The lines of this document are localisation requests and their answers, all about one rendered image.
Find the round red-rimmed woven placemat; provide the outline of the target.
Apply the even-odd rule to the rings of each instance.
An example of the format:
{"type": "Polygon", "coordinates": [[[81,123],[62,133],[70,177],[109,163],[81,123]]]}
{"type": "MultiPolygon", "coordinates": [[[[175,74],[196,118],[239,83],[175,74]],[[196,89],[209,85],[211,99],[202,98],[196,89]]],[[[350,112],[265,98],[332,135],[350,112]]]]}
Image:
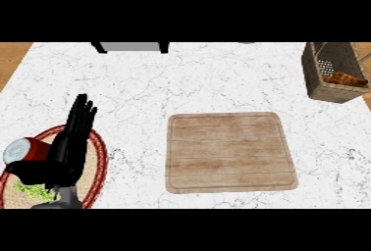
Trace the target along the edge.
{"type": "MultiPolygon", "coordinates": [[[[90,132],[84,172],[76,182],[76,195],[82,208],[88,209],[98,197],[107,173],[107,150],[100,135],[90,132]]],[[[28,209],[42,203],[14,188],[17,177],[8,173],[0,175],[0,209],[28,209]]]]}

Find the wooden cutting board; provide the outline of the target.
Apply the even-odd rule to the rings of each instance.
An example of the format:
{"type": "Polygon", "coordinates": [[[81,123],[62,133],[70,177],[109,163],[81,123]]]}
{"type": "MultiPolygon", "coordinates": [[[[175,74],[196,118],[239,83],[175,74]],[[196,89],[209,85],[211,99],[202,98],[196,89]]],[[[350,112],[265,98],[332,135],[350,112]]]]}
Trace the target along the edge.
{"type": "Polygon", "coordinates": [[[297,184],[274,113],[169,116],[165,187],[171,193],[291,190],[297,184]]]}

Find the grey and black appliance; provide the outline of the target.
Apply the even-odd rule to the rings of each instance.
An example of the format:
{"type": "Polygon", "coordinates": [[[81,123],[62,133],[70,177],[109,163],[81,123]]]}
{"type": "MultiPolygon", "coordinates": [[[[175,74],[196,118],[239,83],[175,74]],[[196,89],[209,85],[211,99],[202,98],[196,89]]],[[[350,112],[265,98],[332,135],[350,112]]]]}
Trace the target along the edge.
{"type": "Polygon", "coordinates": [[[168,53],[168,42],[93,42],[97,52],[107,54],[109,51],[159,51],[168,53]]]}

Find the brown croissant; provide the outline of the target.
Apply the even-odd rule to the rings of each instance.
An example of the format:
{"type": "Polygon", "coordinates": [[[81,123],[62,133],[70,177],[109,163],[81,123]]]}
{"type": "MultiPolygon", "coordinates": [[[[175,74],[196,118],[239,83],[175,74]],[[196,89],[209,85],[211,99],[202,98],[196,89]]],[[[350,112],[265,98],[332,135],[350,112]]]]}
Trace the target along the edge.
{"type": "Polygon", "coordinates": [[[333,73],[331,76],[322,76],[322,80],[326,83],[341,84],[354,87],[363,87],[367,83],[365,78],[357,78],[345,73],[333,73]]]}

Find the red can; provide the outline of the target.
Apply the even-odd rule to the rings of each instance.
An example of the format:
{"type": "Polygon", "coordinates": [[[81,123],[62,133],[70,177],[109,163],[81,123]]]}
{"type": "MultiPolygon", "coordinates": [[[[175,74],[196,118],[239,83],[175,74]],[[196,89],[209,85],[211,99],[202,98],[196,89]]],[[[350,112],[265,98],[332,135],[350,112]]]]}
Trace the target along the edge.
{"type": "Polygon", "coordinates": [[[2,152],[2,161],[44,161],[50,145],[32,137],[14,140],[2,152]]]}

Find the wicker basket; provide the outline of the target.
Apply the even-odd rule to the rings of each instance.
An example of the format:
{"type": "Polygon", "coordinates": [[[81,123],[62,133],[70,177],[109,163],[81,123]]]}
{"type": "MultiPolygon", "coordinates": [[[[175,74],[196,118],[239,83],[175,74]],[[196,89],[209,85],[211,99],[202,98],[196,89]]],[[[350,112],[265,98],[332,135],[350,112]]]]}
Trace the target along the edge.
{"type": "Polygon", "coordinates": [[[307,42],[301,66],[311,99],[344,103],[371,92],[371,77],[353,42],[307,42]]]}

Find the green leafy vegetable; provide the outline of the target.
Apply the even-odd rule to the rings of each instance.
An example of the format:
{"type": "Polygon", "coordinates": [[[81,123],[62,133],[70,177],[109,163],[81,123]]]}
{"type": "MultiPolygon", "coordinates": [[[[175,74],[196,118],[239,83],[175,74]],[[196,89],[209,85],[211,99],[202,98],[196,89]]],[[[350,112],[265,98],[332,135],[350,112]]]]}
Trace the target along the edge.
{"type": "Polygon", "coordinates": [[[14,183],[14,188],[26,194],[32,199],[39,201],[50,202],[54,197],[54,193],[50,190],[45,190],[41,184],[23,185],[17,180],[14,183]]]}

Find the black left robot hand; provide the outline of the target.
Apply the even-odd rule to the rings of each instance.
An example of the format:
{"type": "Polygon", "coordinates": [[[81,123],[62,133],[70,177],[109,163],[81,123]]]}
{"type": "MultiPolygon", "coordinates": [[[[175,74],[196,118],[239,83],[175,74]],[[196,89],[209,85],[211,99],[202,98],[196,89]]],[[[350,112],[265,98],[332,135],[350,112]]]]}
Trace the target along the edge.
{"type": "Polygon", "coordinates": [[[75,98],[63,130],[56,134],[44,161],[16,161],[5,167],[23,185],[42,184],[45,189],[73,186],[84,170],[87,140],[97,108],[87,95],[75,98]]]}

